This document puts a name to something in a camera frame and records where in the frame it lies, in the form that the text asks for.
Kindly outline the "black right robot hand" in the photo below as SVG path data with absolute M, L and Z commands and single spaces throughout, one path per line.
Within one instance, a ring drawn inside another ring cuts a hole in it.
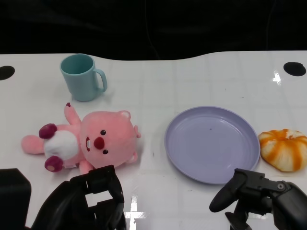
M 225 215 L 232 230 L 249 230 L 249 213 L 273 215 L 279 230 L 307 228 L 307 195 L 294 183 L 272 181 L 263 173 L 235 169 L 233 177 L 216 194 L 209 205 L 216 213 L 236 202 L 234 212 Z

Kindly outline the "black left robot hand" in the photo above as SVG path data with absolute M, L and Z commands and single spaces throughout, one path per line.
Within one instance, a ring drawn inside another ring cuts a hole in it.
M 111 199 L 89 206 L 88 194 L 109 192 Z M 124 195 L 113 165 L 61 183 L 40 208 L 33 230 L 125 230 Z

